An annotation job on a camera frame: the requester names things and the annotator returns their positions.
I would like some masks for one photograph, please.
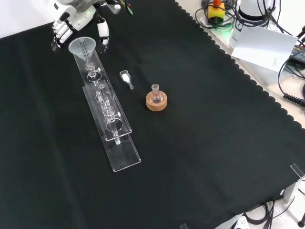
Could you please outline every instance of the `white device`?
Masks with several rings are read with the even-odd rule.
[[[241,216],[238,219],[234,229],[250,229],[250,226],[245,216]]]
[[[50,0],[48,8],[55,22],[52,26],[54,51],[66,45],[73,34],[83,29],[95,20],[100,36],[100,44],[106,50],[109,41],[109,28],[105,18],[101,17],[97,8],[107,5],[109,9],[118,14],[121,6],[118,0]]]
[[[274,0],[265,0],[266,9],[269,9],[273,6]],[[239,15],[241,19],[245,21],[249,21],[251,23],[260,23],[266,19],[266,12],[264,10],[263,0],[242,0],[240,3],[240,7],[238,9]],[[267,26],[267,22],[261,25],[262,27]],[[232,35],[229,40],[229,44],[231,48],[235,48],[236,43],[238,42],[239,35],[243,29],[243,25],[239,20],[236,20]]]

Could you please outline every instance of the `clear acrylic stand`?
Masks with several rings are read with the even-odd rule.
[[[100,58],[96,42],[80,37],[69,45],[81,72],[83,91],[100,133],[109,162],[114,172],[141,162],[130,137],[132,132],[121,105],[110,84]]]
[[[292,200],[292,198],[295,196],[295,192],[298,191],[298,189],[301,185],[302,179],[305,177],[304,173],[300,170],[300,168],[296,164],[293,164],[290,167],[299,176],[299,180],[297,180],[291,186],[286,188],[285,195],[284,195],[284,201],[286,203],[288,203],[290,200]]]

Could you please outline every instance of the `black cable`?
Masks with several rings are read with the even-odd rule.
[[[282,10],[281,8],[282,8],[282,0],[280,0],[280,7],[279,7],[279,10],[280,10],[280,11],[279,11],[278,16],[277,16],[277,21],[276,21],[277,24],[278,24],[278,20],[280,19],[281,10]]]
[[[265,223],[263,229],[271,229],[272,227],[272,221],[273,221],[273,214],[274,214],[274,210],[275,209],[275,201],[272,202],[272,207],[269,213],[269,216],[267,218],[267,222]]]
[[[302,76],[302,78],[305,78],[305,76],[301,73],[301,71],[297,68],[296,63],[294,63],[294,68],[296,71]]]
[[[219,6],[213,6],[213,7],[218,8],[218,9],[222,9],[222,10],[225,11],[226,14],[229,14],[229,15],[231,16],[229,19],[223,21],[222,23],[224,23],[224,22],[226,22],[226,21],[228,21],[228,20],[230,20],[230,19],[232,19],[232,18],[233,18],[233,22],[230,22],[230,23],[227,23],[227,24],[220,24],[220,23],[218,23],[218,22],[215,22],[215,21],[210,20],[210,19],[208,18],[208,15],[206,14],[206,10],[207,10],[207,8],[208,8],[209,6],[213,6],[213,5],[207,4],[205,7],[202,7],[202,8],[198,9],[198,10],[195,12],[195,19],[196,19],[196,21],[197,21],[197,23],[198,23],[199,25],[201,25],[202,27],[204,27],[204,28],[206,28],[206,29],[215,29],[215,28],[218,28],[218,27],[230,27],[230,26],[232,26],[232,25],[234,24],[234,22],[235,22],[235,17],[234,17],[234,15],[233,15],[231,12],[229,12],[228,10],[226,10],[226,9],[224,9],[224,8],[222,8],[222,7],[219,7]],[[204,10],[204,14],[205,14],[205,16],[206,16],[208,22],[210,22],[211,24],[213,24],[213,26],[206,26],[206,25],[204,25],[203,23],[201,23],[201,21],[198,20],[198,18],[197,18],[197,13],[198,13],[198,11],[200,11],[200,10]]]
[[[256,26],[261,26],[261,25],[264,25],[268,19],[264,19],[260,22],[253,22],[253,21],[246,21],[244,19],[242,19],[238,13],[238,10],[237,10],[237,1],[235,3],[235,6],[234,6],[234,10],[235,10],[235,15],[236,15],[236,18],[237,20],[243,25],[243,26],[246,26],[246,27],[256,27]]]
[[[203,7],[200,8],[200,9],[198,9],[198,10],[196,11],[196,13],[195,13],[196,21],[197,21],[197,23],[200,24],[202,27],[204,27],[204,28],[206,28],[206,29],[216,29],[216,28],[219,28],[219,27],[230,27],[230,26],[232,26],[232,25],[235,23],[235,16],[234,16],[231,12],[229,12],[226,8],[222,8],[222,7],[219,7],[219,6],[214,6],[212,2],[211,2],[211,3],[209,3],[209,2],[207,3],[207,2],[205,2],[205,0],[202,1],[202,5],[203,5]],[[208,18],[208,15],[207,15],[207,13],[206,13],[206,10],[208,9],[209,6],[213,6],[214,8],[222,9],[222,10],[224,10],[225,14],[228,14],[228,15],[230,15],[231,17],[230,17],[229,19],[225,20],[225,21],[222,21],[222,22],[216,22],[216,21],[211,20],[211,19]],[[205,17],[207,18],[208,22],[212,24],[212,26],[209,27],[209,26],[203,25],[202,23],[200,23],[200,22],[198,21],[198,19],[197,19],[197,13],[198,13],[198,11],[200,11],[200,10],[204,10],[204,15],[205,15]],[[229,20],[231,20],[231,19],[233,19],[233,22],[224,24],[225,22],[227,22],[227,21],[229,21]]]
[[[249,218],[249,217],[247,216],[247,213],[246,213],[246,212],[243,214],[243,216],[246,217],[246,219],[247,219],[247,221],[248,221],[249,223],[254,224],[254,225],[260,225],[260,224],[264,223],[264,222],[267,220],[267,218],[268,218],[268,216],[269,216],[269,208],[268,208],[268,205],[267,205],[266,202],[262,203],[261,205],[258,205],[258,206],[256,206],[256,207],[254,207],[253,209],[256,209],[256,208],[258,208],[258,207],[260,207],[260,206],[264,206],[264,208],[265,208],[265,216],[264,216],[262,219],[251,219],[251,218]]]
[[[288,208],[292,205],[292,203],[294,202],[294,200],[295,200],[295,197],[294,197],[294,199],[291,201],[291,203],[288,205],[288,207],[285,209],[285,211],[283,211],[281,214],[279,214],[279,215],[277,215],[277,216],[274,216],[273,218],[276,218],[276,217],[278,217],[278,216],[284,214],[284,213],[288,210]]]
[[[281,30],[282,33],[285,32],[285,33],[289,34],[290,36],[294,36],[294,35],[292,35],[290,32],[288,32],[287,30],[283,29],[283,27],[280,26],[280,25],[277,23],[277,21],[275,20],[275,18],[274,18],[272,15],[271,15],[271,18],[272,18],[272,22],[278,26],[278,28]],[[304,43],[303,43],[302,41],[300,41],[300,39],[297,39],[297,41],[298,41],[301,45],[305,46]]]
[[[129,7],[127,5],[127,0],[124,0],[124,3],[125,3],[125,8],[126,8],[127,12],[129,13],[129,15],[133,16],[132,13],[129,11]]]
[[[286,71],[288,70],[288,72],[290,72],[290,73],[296,75],[297,77],[299,77],[299,78],[301,78],[301,79],[305,79],[305,77],[303,77],[303,76],[301,76],[301,75],[298,75],[296,72],[294,72],[294,71],[293,71],[290,67],[288,67],[287,65],[285,66],[285,68],[287,68],[287,69],[285,69]]]
[[[301,191],[301,189],[298,188],[298,190],[300,191],[300,193],[302,193],[305,196],[305,193]]]
[[[282,72],[282,69],[284,68],[284,66],[287,64],[287,62],[288,62],[292,57],[294,57],[294,56],[296,56],[296,55],[298,55],[298,54],[300,54],[300,53],[303,53],[303,52],[305,52],[305,50],[304,50],[304,51],[297,52],[297,53],[295,53],[295,54],[293,54],[293,55],[290,55],[290,57],[284,62],[284,64],[282,65],[282,67],[281,67],[281,69],[280,69],[280,71],[279,71],[279,73],[278,73],[277,84],[278,84],[278,87],[280,88],[281,92],[284,94],[284,98],[285,98],[285,99],[287,99],[287,100],[289,100],[289,101],[291,101],[291,102],[293,102],[293,103],[295,103],[295,104],[298,104],[298,105],[300,105],[300,106],[302,106],[302,107],[305,107],[305,99],[300,99],[300,98],[297,98],[297,97],[294,97],[294,96],[292,96],[292,95],[289,95],[289,94],[285,93],[285,92],[282,90],[282,87],[281,87],[281,84],[280,84],[280,75],[281,75],[281,72]]]

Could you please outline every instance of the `cable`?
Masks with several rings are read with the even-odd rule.
[[[269,213],[269,216],[267,218],[267,222],[265,223],[263,229],[271,229],[272,227],[272,220],[273,220],[273,214],[274,214],[274,210],[275,209],[275,201],[272,202],[272,207]]]
[[[280,29],[280,31],[281,31],[282,33],[285,32],[285,33],[289,34],[290,36],[294,36],[294,35],[292,35],[290,32],[288,32],[287,30],[283,29],[283,27],[280,26],[280,25],[277,23],[277,21],[275,20],[275,18],[274,18],[272,15],[271,15],[271,20],[272,20],[272,22],[273,22],[274,24],[277,25],[277,27]],[[297,41],[298,41],[301,45],[305,46],[304,43],[303,43],[302,41],[300,41],[300,39],[297,39]]]
[[[305,196],[305,193],[301,191],[301,189],[298,188],[298,190],[300,191],[300,193],[302,193]]]
[[[298,55],[298,54],[300,54],[300,53],[303,53],[303,52],[305,52],[305,50],[304,50],[304,51],[297,52],[297,53],[295,53],[295,54],[293,54],[293,55],[290,55],[290,57],[284,62],[284,64],[282,65],[282,67],[281,67],[281,69],[280,69],[280,71],[279,71],[279,73],[278,73],[277,84],[278,84],[278,87],[280,88],[281,92],[284,94],[284,99],[287,99],[287,100],[289,100],[289,101],[291,101],[291,102],[293,102],[293,103],[295,103],[295,104],[298,104],[298,105],[300,105],[300,106],[302,106],[302,107],[305,107],[305,99],[300,99],[300,98],[298,98],[298,97],[294,97],[294,96],[292,96],[292,95],[289,95],[289,94],[285,93],[285,92],[282,90],[282,87],[281,87],[281,84],[280,84],[280,75],[281,75],[282,69],[284,68],[284,66],[286,65],[286,63],[287,63],[292,57],[294,57],[294,56],[296,56],[296,55]]]
[[[260,206],[264,206],[264,208],[265,208],[265,216],[264,216],[262,219],[251,219],[251,218],[249,218],[249,217],[247,216],[247,213],[246,213],[246,212],[243,214],[243,216],[246,217],[246,219],[247,219],[247,221],[248,221],[249,223],[251,223],[251,224],[253,224],[253,225],[260,225],[260,224],[264,223],[264,222],[267,220],[267,218],[268,218],[268,216],[269,216],[269,208],[268,208],[268,205],[267,205],[266,202],[263,202],[262,204],[260,204],[260,205],[258,205],[258,206],[256,206],[256,207],[252,208],[252,209],[249,210],[249,211],[252,211],[252,210],[254,210],[254,209],[256,209],[256,208],[258,208],[258,207],[260,207]]]
[[[288,67],[287,65],[285,66],[285,70],[287,71],[288,70],[288,72],[290,72],[290,73],[292,73],[292,74],[294,74],[294,75],[296,75],[297,77],[299,77],[299,78],[301,78],[301,79],[305,79],[305,77],[303,77],[303,76],[301,76],[301,75],[298,75],[296,72],[294,72],[290,67]]]
[[[294,200],[295,200],[295,197],[294,197],[294,199],[291,201],[291,203],[288,205],[288,207],[285,209],[285,211],[283,211],[281,214],[279,214],[279,215],[277,215],[277,216],[274,216],[273,218],[276,218],[276,217],[278,217],[278,216],[284,214],[284,213],[288,210],[288,208],[292,205],[292,203],[294,202]]]
[[[204,27],[204,28],[206,28],[206,29],[216,29],[216,28],[220,28],[220,27],[230,27],[230,26],[232,26],[232,25],[235,23],[235,16],[234,16],[230,11],[228,11],[228,7],[226,8],[227,3],[225,3],[225,8],[222,8],[222,7],[219,7],[219,6],[214,6],[212,2],[209,3],[209,2],[207,2],[207,0],[202,0],[202,6],[203,6],[203,7],[200,8],[200,9],[198,9],[198,10],[196,11],[196,13],[195,13],[196,21],[197,21],[197,23],[200,24],[202,27]],[[228,14],[228,15],[230,15],[231,17],[230,17],[229,19],[225,20],[225,21],[222,21],[222,22],[216,22],[216,21],[211,20],[211,19],[208,18],[208,15],[207,15],[207,13],[206,13],[206,10],[208,9],[209,6],[213,6],[214,8],[222,9],[222,10],[224,10],[225,14]],[[204,24],[202,24],[202,23],[200,23],[200,22],[198,21],[198,19],[197,19],[197,13],[198,13],[198,11],[200,11],[200,10],[204,10],[204,15],[205,15],[205,17],[207,18],[208,22],[212,24],[212,26],[210,26],[210,27],[209,27],[209,26],[206,26],[206,25],[204,25]],[[225,23],[225,22],[227,22],[227,21],[229,21],[229,20],[231,20],[231,19],[233,19],[233,22],[229,22],[229,23],[223,24],[223,23]]]
[[[214,6],[214,7],[215,7],[215,8],[218,8],[218,9],[224,10],[226,14],[229,14],[229,15],[231,16],[229,19],[223,21],[222,23],[227,22],[228,20],[230,20],[230,19],[232,19],[232,18],[233,18],[233,22],[230,22],[230,23],[227,23],[227,24],[222,25],[222,24],[220,24],[220,23],[217,23],[217,22],[214,22],[214,21],[210,20],[210,19],[208,18],[208,15],[206,14],[206,9],[207,9],[209,6],[212,6],[212,5],[208,4],[208,5],[206,5],[205,7],[202,7],[202,8],[200,8],[200,9],[198,9],[198,10],[195,12],[195,19],[196,19],[196,21],[197,21],[197,23],[198,23],[199,25],[201,25],[202,27],[204,27],[204,28],[206,28],[206,29],[215,29],[215,28],[218,28],[218,27],[230,27],[230,26],[232,26],[232,25],[234,24],[234,22],[235,22],[235,17],[234,17],[234,15],[233,15],[231,12],[229,12],[228,10],[226,10],[226,9],[224,9],[224,8],[222,8],[222,7],[219,7],[219,6]],[[208,22],[210,22],[211,24],[213,24],[212,26],[206,26],[206,25],[204,25],[203,23],[201,23],[201,21],[198,20],[198,18],[197,18],[197,13],[198,13],[200,10],[204,10],[204,14],[205,14],[205,16],[206,16]]]
[[[131,16],[133,16],[132,11],[131,11],[131,10],[129,9],[129,7],[128,7],[127,0],[124,0],[124,4],[125,4],[125,8],[126,8],[127,12],[128,12]]]
[[[280,19],[280,15],[281,15],[281,9],[282,8],[282,0],[280,0],[280,12],[278,13],[278,16],[277,16],[277,24],[278,24],[278,20]]]
[[[305,78],[305,76],[301,73],[301,71],[297,68],[296,63],[294,63],[294,68],[296,71],[302,76],[302,78]]]

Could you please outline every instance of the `white powder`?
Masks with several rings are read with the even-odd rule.
[[[126,73],[122,74],[122,78],[123,78],[123,80],[124,80],[125,82],[129,82],[129,81],[130,81],[129,76],[128,76],[128,74],[126,74]]]

